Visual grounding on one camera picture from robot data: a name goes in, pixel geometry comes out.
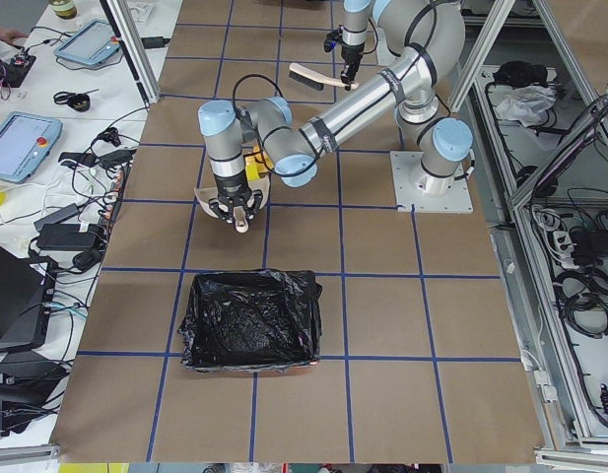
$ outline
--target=tablet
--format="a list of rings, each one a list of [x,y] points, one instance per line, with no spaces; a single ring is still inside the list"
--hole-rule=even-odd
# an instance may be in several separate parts
[[[67,41],[54,49],[56,57],[96,68],[119,50],[109,23],[91,20]]]
[[[21,182],[38,168],[56,143],[62,123],[13,111],[0,126],[0,179]]]

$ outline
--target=brush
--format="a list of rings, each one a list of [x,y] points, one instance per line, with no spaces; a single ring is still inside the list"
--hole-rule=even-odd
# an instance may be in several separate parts
[[[343,84],[341,80],[324,76],[323,74],[313,71],[312,69],[308,69],[297,62],[291,63],[289,70],[289,77],[291,79],[315,89],[316,91],[322,91],[326,84],[332,87],[345,87],[345,84]],[[356,89],[358,86],[358,82],[352,83],[352,89]]]

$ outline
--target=brown cardboard floor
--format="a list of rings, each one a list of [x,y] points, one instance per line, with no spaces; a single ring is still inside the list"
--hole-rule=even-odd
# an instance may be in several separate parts
[[[338,72],[321,45],[341,12],[184,3],[53,435],[63,461],[533,461],[542,437],[479,201],[469,216],[396,212],[387,152],[413,145],[390,113],[324,157],[307,187],[273,179],[246,235],[193,200],[213,185],[198,107],[258,72],[295,101],[296,124],[311,118],[343,93],[289,82],[287,64]],[[271,92],[255,81],[240,96]],[[320,365],[182,367],[175,328],[193,275],[260,267],[318,273]]]

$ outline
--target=hand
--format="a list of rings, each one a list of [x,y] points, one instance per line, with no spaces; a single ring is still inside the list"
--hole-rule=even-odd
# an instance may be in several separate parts
[[[0,39],[11,46],[14,46],[14,40],[18,37],[28,37],[27,34],[21,33],[18,30],[0,28]]]

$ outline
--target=robotic arm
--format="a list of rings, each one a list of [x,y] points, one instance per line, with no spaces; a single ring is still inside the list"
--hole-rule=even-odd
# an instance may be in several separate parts
[[[292,129],[286,101],[274,97],[235,110],[229,101],[209,101],[198,112],[199,125],[217,187],[200,189],[202,208],[235,224],[239,232],[268,198],[268,178],[249,182],[242,144],[257,140],[275,164],[273,172],[292,187],[307,184],[316,161],[395,109],[398,126],[424,151],[411,171],[415,185],[431,195],[446,192],[459,162],[472,144],[463,122],[444,118],[434,85],[448,74],[463,47],[465,27],[457,0],[345,0],[341,30],[345,69],[351,83],[358,70],[367,23],[372,16],[385,32],[397,59],[299,129]]]
[[[344,25],[327,35],[323,48],[325,52],[330,52],[336,44],[341,45],[341,57],[345,61],[341,81],[345,84],[345,90],[349,91],[361,66],[373,2],[348,0],[343,3],[343,8],[345,9]]]

